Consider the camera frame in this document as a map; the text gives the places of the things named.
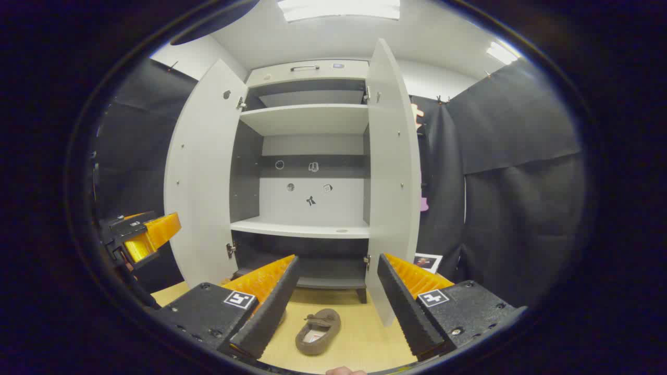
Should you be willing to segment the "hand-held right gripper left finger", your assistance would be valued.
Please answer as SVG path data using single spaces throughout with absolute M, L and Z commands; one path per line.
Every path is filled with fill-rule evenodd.
M 200 283 L 153 315 L 197 346 L 257 360 L 299 280 L 299 261 L 290 255 L 222 286 Z

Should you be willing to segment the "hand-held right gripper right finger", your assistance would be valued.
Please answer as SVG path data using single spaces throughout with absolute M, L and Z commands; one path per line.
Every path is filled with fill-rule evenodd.
M 417 265 L 381 254 L 377 275 L 412 354 L 419 360 L 459 351 L 512 325 L 526 311 L 481 283 L 452 283 Z

